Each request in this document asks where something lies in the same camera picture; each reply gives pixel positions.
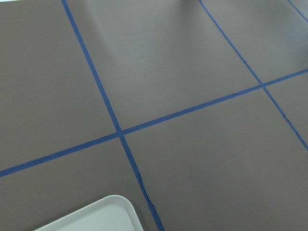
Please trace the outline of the cream plastic tray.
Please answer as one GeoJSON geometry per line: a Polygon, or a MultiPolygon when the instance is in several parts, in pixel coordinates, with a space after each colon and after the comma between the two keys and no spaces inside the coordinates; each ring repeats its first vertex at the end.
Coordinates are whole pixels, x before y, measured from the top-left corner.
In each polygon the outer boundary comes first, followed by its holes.
{"type": "Polygon", "coordinates": [[[132,203],[110,195],[55,220],[39,231],[142,231],[132,203]]]}

